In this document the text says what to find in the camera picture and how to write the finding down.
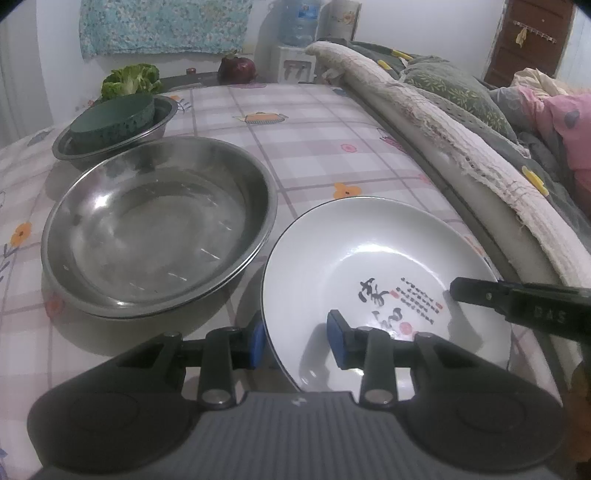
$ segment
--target stainless steel bowl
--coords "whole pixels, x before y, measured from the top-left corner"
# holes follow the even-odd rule
[[[53,142],[53,147],[51,148],[53,156],[58,160],[69,161],[76,168],[84,171],[125,150],[162,138],[166,124],[177,113],[178,103],[167,96],[156,95],[154,97],[154,108],[154,122],[150,123],[144,131],[127,140],[111,145],[110,147],[101,148],[100,150],[81,152],[74,143],[70,127],[68,126]]]
[[[164,138],[105,160],[69,188],[43,230],[43,270],[85,312],[162,312],[244,269],[276,211],[274,181],[246,151],[210,138]]]

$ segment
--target gray ribbed surface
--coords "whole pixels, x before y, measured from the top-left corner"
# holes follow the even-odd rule
[[[35,480],[96,479],[58,469]],[[105,480],[557,480],[537,468],[489,476],[429,457],[390,414],[357,407],[348,393],[249,393],[233,410],[207,413],[188,441],[150,468]]]

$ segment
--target blue water bottle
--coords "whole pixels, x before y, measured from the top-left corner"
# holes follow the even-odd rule
[[[292,47],[307,47],[316,39],[319,0],[284,0],[279,40]]]

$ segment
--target blue bottle label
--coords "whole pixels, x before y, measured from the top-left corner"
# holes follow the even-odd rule
[[[305,18],[306,20],[316,20],[318,18],[318,7],[314,5],[302,5],[298,12],[298,18]]]

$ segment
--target frayed white fabric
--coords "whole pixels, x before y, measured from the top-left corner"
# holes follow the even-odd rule
[[[416,88],[394,80],[373,60],[350,48],[316,42],[306,52],[330,68],[345,70],[393,104],[452,158],[509,205],[538,239],[565,285],[591,288],[591,255],[541,193],[483,139],[429,102]]]

